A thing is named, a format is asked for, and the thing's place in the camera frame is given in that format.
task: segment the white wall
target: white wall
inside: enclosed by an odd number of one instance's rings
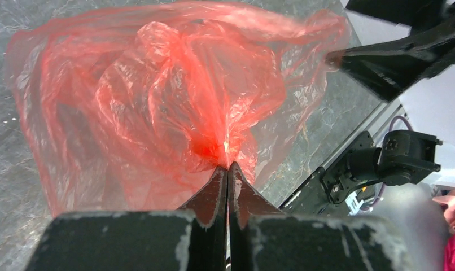
[[[345,6],[348,0],[341,2]],[[348,12],[348,17],[363,45],[397,40],[409,33],[409,27],[354,12]],[[400,100],[416,131],[433,134],[455,145],[455,65],[415,84]]]

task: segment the marble surface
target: marble surface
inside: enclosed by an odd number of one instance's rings
[[[339,14],[338,0],[252,0],[265,9],[308,16],[321,8]],[[16,31],[33,29],[51,18],[64,18],[106,6],[142,5],[136,0],[0,0],[0,270],[22,270],[50,213],[33,156],[18,124],[18,113],[3,78],[3,54]],[[355,34],[351,46],[359,45]],[[261,189],[279,205],[347,138],[379,102],[341,73],[328,76],[322,105],[312,114],[279,170]]]

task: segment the cable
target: cable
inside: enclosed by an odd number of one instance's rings
[[[393,130],[393,126],[395,125],[397,120],[401,120],[405,124],[405,126],[407,126],[407,130],[409,131],[413,130],[412,125],[406,118],[404,118],[403,116],[395,116],[392,118],[391,123],[389,124],[388,132],[391,132]],[[382,199],[382,195],[384,194],[384,191],[386,189],[386,186],[387,185],[385,183],[382,183],[382,186],[380,187],[379,193],[375,197],[374,202],[372,202],[372,204],[369,204],[368,207],[361,207],[361,211],[369,211],[371,208],[374,207],[374,205],[380,202],[380,200]]]

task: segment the translucent red plastic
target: translucent red plastic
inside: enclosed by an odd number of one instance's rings
[[[326,10],[104,8],[17,32],[6,76],[54,216],[174,209],[217,165],[237,161],[261,186],[322,100],[325,54],[348,39]]]

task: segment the red plastic bag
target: red plastic bag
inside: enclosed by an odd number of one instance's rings
[[[237,161],[253,182],[258,153],[269,177],[322,99],[326,52],[348,37],[325,10],[296,21],[216,2],[105,8],[17,32],[7,82],[53,215],[174,209],[216,165]]]

